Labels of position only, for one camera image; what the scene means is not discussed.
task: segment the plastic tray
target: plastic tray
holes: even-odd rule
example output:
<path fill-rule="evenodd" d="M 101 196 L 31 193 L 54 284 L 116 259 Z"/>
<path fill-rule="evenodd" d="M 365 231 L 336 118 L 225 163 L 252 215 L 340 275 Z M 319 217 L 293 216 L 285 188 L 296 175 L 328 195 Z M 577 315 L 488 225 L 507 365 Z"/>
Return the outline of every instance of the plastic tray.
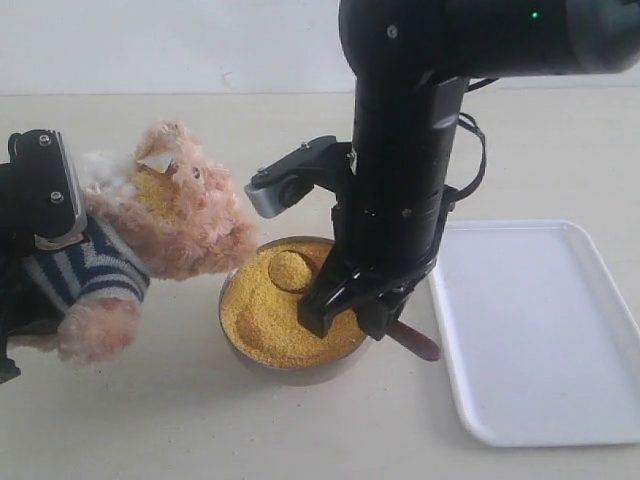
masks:
<path fill-rule="evenodd" d="M 430 277 L 458 413 L 496 447 L 640 443 L 640 333 L 588 234 L 450 222 Z"/>

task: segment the striped sweater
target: striped sweater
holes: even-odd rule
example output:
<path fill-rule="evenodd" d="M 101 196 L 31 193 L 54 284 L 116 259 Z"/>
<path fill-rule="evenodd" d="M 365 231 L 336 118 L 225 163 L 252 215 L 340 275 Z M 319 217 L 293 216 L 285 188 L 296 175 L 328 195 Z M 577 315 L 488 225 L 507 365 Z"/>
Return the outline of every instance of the striped sweater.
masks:
<path fill-rule="evenodd" d="M 110 225 L 91 216 L 87 220 L 89 241 L 25 258 L 27 279 L 63 313 L 79 299 L 142 303 L 150 284 L 147 269 Z"/>

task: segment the brown spoon handle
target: brown spoon handle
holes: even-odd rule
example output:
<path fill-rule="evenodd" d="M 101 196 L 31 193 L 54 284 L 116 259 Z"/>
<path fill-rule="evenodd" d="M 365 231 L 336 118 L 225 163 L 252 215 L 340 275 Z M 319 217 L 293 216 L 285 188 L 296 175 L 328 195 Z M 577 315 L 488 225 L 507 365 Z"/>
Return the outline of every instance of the brown spoon handle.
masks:
<path fill-rule="evenodd" d="M 429 337 L 402 322 L 394 322 L 387 335 L 427 362 L 440 360 L 440 347 Z"/>

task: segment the yellow grains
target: yellow grains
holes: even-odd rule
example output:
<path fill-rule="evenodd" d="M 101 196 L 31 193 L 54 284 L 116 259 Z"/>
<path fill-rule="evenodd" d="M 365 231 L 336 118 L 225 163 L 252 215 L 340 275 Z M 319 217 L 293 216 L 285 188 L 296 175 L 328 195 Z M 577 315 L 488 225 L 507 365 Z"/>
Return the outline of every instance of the yellow grains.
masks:
<path fill-rule="evenodd" d="M 313 271 L 298 252 L 286 250 L 269 262 L 269 277 L 281 290 L 297 293 L 311 283 Z"/>
<path fill-rule="evenodd" d="M 319 268 L 330 248 L 322 243 L 278 245 L 259 252 L 236 273 L 220 314 L 223 328 L 240 351 L 273 367 L 308 368 L 345 357 L 360 346 L 366 336 L 352 311 L 337 316 L 329 334 L 320 339 L 298 324 L 301 295 L 281 290 L 269 277 L 271 261 L 283 252 L 300 252 Z M 287 255 L 278 261 L 295 257 Z"/>
<path fill-rule="evenodd" d="M 138 202 L 146 206 L 154 215 L 168 222 L 174 220 L 173 201 L 176 186 L 169 177 L 143 168 L 134 173 L 130 181 L 136 187 Z"/>

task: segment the plush toy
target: plush toy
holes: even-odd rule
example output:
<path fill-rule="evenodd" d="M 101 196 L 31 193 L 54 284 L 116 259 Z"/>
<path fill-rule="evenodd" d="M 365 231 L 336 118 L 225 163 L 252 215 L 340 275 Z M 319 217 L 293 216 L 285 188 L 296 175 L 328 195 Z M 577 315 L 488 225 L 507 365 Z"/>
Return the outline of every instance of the plush toy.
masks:
<path fill-rule="evenodd" d="M 25 291 L 44 294 L 59 326 L 50 335 L 27 328 L 11 346 L 57 349 L 80 365 L 112 359 L 135 339 L 151 278 L 228 272 L 256 251 L 229 172 L 177 122 L 154 124 L 132 158 L 94 152 L 78 170 L 89 216 L 83 237 L 23 263 Z"/>

